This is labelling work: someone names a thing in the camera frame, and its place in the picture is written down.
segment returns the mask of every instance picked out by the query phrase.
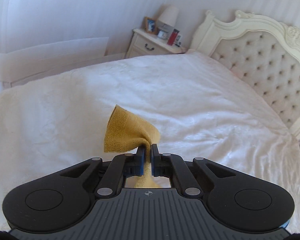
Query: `crosshair logo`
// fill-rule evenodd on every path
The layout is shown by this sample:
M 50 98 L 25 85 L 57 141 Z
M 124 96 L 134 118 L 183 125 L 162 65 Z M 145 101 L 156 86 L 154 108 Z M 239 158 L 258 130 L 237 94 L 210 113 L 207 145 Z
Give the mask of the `crosshair logo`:
M 153 194 L 153 192 L 152 191 L 146 191 L 144 194 L 147 195 L 147 196 L 151 196 Z

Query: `ornate headboard frame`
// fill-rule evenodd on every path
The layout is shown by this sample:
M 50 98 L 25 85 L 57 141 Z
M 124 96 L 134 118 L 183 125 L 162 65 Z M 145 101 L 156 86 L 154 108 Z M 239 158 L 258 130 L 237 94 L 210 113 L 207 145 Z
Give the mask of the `ornate headboard frame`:
M 235 12 L 235 20 L 224 23 L 215 18 L 211 11 L 206 12 L 205 21 L 194 33 L 190 48 L 209 57 L 214 53 L 221 40 L 233 40 L 247 32 L 267 32 L 272 34 L 279 44 L 300 63 L 300 30 L 287 26 L 263 15 Z M 290 131 L 300 138 L 300 117 L 291 125 Z

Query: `white bedspread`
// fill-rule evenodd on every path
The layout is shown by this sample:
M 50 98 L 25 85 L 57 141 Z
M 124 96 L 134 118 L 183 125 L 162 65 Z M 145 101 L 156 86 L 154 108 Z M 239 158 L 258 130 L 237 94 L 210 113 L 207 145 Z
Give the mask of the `white bedspread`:
M 109 62 L 1 92 L 0 229 L 2 200 L 17 185 L 113 158 L 103 139 L 116 104 L 158 128 L 161 153 L 202 156 L 284 187 L 296 205 L 288 230 L 300 232 L 298 142 L 252 88 L 199 53 Z

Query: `drawer handle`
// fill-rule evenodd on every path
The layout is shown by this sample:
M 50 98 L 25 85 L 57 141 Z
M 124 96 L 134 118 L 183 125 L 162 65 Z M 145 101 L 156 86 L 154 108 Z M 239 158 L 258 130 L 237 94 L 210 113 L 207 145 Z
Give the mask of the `drawer handle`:
M 147 50 L 154 50 L 154 48 L 151 48 L 151 49 L 148 48 L 148 43 L 145 44 L 145 48 L 146 48 Z

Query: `carved rose detail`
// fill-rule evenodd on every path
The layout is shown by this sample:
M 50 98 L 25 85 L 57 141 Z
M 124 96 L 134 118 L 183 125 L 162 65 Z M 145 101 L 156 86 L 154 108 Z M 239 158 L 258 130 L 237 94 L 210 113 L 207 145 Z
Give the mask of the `carved rose detail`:
M 300 47 L 300 29 L 281 23 L 285 30 L 285 39 L 290 47 Z

